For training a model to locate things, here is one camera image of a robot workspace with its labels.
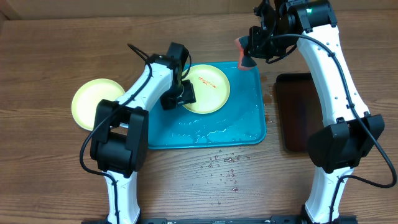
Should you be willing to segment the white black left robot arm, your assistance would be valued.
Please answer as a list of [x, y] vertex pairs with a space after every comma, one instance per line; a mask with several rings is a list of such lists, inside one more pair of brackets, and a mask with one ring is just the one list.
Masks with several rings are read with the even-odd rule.
[[96, 175], [105, 178], [109, 214], [105, 223], [139, 223], [137, 173], [146, 159], [149, 113], [157, 102], [163, 110], [194, 103], [191, 82], [184, 66], [191, 62], [188, 49], [172, 42], [166, 54], [148, 56], [129, 46], [144, 61], [144, 71], [130, 89], [114, 101], [101, 100], [96, 107], [92, 132], [82, 148], [90, 147]]

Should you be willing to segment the red black sponge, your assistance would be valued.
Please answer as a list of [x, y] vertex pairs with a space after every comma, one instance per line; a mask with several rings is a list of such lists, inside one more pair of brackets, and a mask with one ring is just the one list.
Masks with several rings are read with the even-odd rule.
[[251, 70], [257, 66], [257, 63], [249, 56], [247, 47], [249, 45], [249, 37], [242, 36], [234, 40], [239, 50], [238, 69]]

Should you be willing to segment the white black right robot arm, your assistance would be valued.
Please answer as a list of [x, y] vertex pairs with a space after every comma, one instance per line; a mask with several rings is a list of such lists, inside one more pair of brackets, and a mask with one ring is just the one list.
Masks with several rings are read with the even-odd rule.
[[301, 221], [356, 223], [355, 218], [340, 216], [338, 207], [355, 167], [378, 147], [384, 120], [371, 114], [358, 94], [343, 56], [331, 3], [262, 1], [254, 14], [260, 24], [236, 40], [239, 67], [255, 67], [259, 58], [274, 63], [298, 50], [310, 69], [320, 100], [323, 128], [308, 140], [315, 175]]

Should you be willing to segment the yellow-green plate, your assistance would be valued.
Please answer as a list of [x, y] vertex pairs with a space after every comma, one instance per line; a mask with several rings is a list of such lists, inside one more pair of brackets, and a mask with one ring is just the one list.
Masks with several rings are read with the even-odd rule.
[[184, 80], [189, 80], [193, 85], [196, 102], [185, 104], [183, 107], [193, 113], [213, 113], [222, 108], [229, 98], [229, 80], [215, 66], [194, 65]]
[[95, 123], [96, 107], [101, 100], [114, 101], [125, 94], [117, 82], [99, 78], [81, 86], [72, 99], [71, 111], [77, 125], [92, 131]]

